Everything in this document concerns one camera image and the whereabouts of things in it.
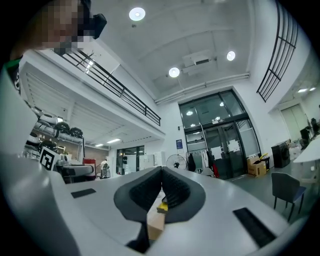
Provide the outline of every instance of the doorway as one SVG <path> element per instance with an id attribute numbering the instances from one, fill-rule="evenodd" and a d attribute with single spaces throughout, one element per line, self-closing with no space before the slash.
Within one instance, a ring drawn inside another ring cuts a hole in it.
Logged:
<path id="1" fill-rule="evenodd" d="M 294 105 L 281 110 L 281 113 L 288 128 L 291 140 L 296 141 L 300 139 L 300 131 L 308 126 L 307 115 L 303 112 L 301 106 L 299 104 Z"/>
<path id="2" fill-rule="evenodd" d="M 140 156 L 145 154 L 145 146 L 136 146 L 117 150 L 116 173 L 126 175 L 140 170 Z"/>
<path id="3" fill-rule="evenodd" d="M 221 179 L 231 179 L 246 173 L 246 157 L 234 122 L 205 129 L 204 136 Z"/>

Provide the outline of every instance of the gray chair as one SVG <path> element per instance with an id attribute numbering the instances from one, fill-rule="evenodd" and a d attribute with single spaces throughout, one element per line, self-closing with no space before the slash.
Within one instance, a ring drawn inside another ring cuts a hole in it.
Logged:
<path id="1" fill-rule="evenodd" d="M 301 198 L 299 212 L 301 211 L 302 203 L 304 201 L 304 195 L 306 187 L 300 186 L 300 181 L 287 173 L 273 172 L 271 174 L 272 179 L 272 194 L 274 195 L 274 207 L 276 208 L 277 198 L 284 200 L 285 208 L 288 206 L 288 202 L 292 204 L 288 222 L 290 221 L 292 212 L 294 211 L 295 202 Z"/>

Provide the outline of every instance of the person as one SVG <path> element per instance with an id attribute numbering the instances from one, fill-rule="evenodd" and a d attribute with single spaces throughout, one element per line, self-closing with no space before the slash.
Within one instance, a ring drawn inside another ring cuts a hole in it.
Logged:
<path id="1" fill-rule="evenodd" d="M 105 157 L 105 160 L 101 162 L 101 178 L 110 178 L 110 166 L 107 163 L 107 157 Z"/>
<path id="2" fill-rule="evenodd" d="M 319 125 L 317 124 L 317 120 L 315 118 L 311 119 L 311 125 L 313 129 L 314 136 L 319 134 Z"/>
<path id="3" fill-rule="evenodd" d="M 5 36 L 9 51 L 4 53 L 4 66 L 19 93 L 19 62 L 26 51 L 51 48 L 63 55 L 85 36 L 97 39 L 107 24 L 102 14 L 91 16 L 91 0 L 36 0 L 18 5 L 14 16 L 20 25 Z"/>

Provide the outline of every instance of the electric fan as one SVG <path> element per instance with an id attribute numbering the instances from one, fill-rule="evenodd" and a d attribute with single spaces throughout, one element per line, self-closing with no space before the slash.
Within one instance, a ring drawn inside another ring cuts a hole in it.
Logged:
<path id="1" fill-rule="evenodd" d="M 186 160 L 178 154 L 173 154 L 169 156 L 168 160 L 166 161 L 166 166 L 169 168 L 177 168 L 181 170 L 187 169 Z"/>

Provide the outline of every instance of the blue sign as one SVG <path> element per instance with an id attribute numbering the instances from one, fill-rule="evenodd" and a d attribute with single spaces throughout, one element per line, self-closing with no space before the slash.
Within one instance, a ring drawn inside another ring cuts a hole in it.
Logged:
<path id="1" fill-rule="evenodd" d="M 175 143 L 176 143 L 176 149 L 177 150 L 180 150 L 180 149 L 183 149 L 184 147 L 182 146 L 182 139 L 177 139 L 176 141 L 175 141 Z"/>

